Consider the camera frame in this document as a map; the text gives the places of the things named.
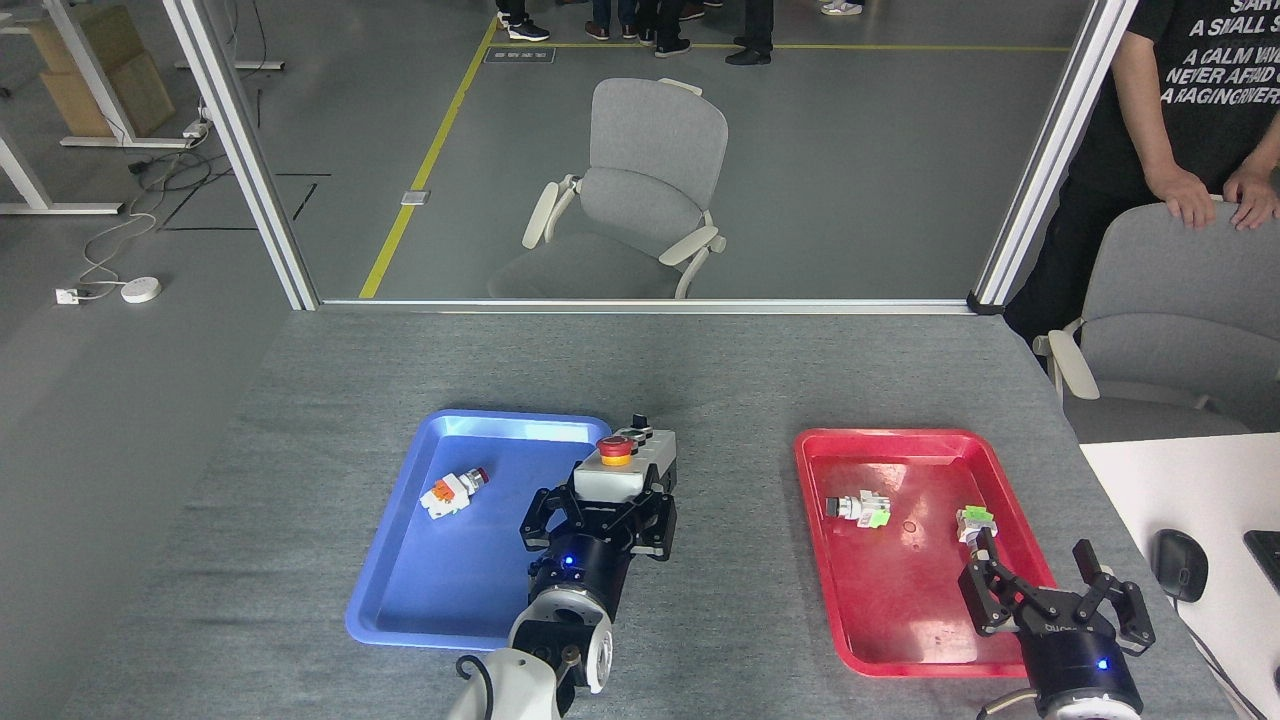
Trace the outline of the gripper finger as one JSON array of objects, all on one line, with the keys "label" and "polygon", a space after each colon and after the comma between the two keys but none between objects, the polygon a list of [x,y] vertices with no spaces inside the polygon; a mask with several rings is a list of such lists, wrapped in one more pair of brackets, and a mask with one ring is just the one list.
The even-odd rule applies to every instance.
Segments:
[{"label": "gripper finger", "polygon": [[520,536],[529,552],[568,553],[593,539],[589,530],[575,487],[557,486],[534,495],[521,521]]},{"label": "gripper finger", "polygon": [[973,539],[970,559],[957,584],[978,634],[1016,632],[1042,637],[1043,605],[1038,589],[1000,562],[989,528],[980,528]]},{"label": "gripper finger", "polygon": [[677,519],[675,497],[658,480],[646,482],[622,510],[622,551],[669,561]]},{"label": "gripper finger", "polygon": [[1124,653],[1142,656],[1156,642],[1140,587],[1134,582],[1117,579],[1110,566],[1105,566],[1088,539],[1079,539],[1071,548],[1082,579],[1088,591],[1082,596],[1071,619],[1088,624],[1098,607],[1107,600],[1119,623],[1119,641]]}]

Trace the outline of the person's right hand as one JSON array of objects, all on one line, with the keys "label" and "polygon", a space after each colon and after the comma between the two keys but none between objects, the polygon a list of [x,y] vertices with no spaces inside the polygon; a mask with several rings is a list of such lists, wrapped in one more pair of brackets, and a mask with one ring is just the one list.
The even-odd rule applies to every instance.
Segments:
[{"label": "person's right hand", "polygon": [[1176,163],[1158,164],[1144,170],[1144,178],[1152,195],[1184,227],[1202,229],[1215,220],[1216,204],[1204,183]]}]

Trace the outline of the person's left hand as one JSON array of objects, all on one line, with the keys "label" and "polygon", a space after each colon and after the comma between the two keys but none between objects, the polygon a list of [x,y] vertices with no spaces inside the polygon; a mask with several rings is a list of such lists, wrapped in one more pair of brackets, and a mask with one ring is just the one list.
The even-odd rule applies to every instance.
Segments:
[{"label": "person's left hand", "polygon": [[1254,231],[1279,217],[1277,191],[1272,186],[1276,160],[1242,164],[1228,178],[1222,196],[1236,205],[1230,224],[1236,231]]}]

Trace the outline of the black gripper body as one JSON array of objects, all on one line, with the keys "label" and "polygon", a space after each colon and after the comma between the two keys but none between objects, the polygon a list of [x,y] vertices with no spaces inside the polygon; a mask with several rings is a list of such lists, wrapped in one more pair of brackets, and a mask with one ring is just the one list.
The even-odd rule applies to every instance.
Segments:
[{"label": "black gripper body", "polygon": [[1039,714],[1140,714],[1144,701],[1105,620],[1047,621],[1043,635],[1016,633]]},{"label": "black gripper body", "polygon": [[527,571],[527,600],[532,602],[554,585],[567,585],[586,591],[607,611],[616,611],[634,546],[631,534],[598,537],[575,530],[529,541],[527,551],[538,551],[540,556]]}]

